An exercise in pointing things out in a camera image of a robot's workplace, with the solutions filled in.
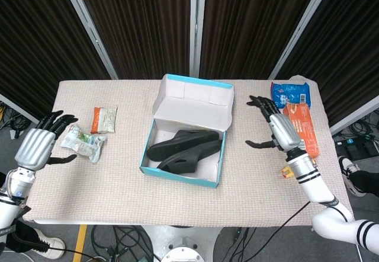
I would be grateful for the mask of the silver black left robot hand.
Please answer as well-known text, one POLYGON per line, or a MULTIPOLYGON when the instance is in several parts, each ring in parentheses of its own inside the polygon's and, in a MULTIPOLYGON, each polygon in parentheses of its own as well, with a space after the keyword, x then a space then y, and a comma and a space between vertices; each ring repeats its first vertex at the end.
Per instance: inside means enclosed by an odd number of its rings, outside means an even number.
POLYGON ((74 115, 63 114, 62 110, 42 117, 37 126, 27 133, 16 153, 18 166, 36 172, 47 164, 67 164, 73 161, 77 157, 75 154, 65 158, 52 157, 51 154, 60 135, 77 121, 74 115))

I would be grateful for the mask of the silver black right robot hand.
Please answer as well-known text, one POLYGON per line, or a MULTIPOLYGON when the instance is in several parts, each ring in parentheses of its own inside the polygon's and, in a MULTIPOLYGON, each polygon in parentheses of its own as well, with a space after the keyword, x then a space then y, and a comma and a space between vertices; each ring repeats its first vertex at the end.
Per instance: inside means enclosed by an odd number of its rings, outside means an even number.
POLYGON ((250 95, 250 101, 246 104, 260 109, 271 132, 271 140, 255 143, 246 140, 245 143, 255 149, 278 148, 280 151, 289 152, 299 149, 301 139, 289 119, 279 111, 275 103, 266 97, 250 95))

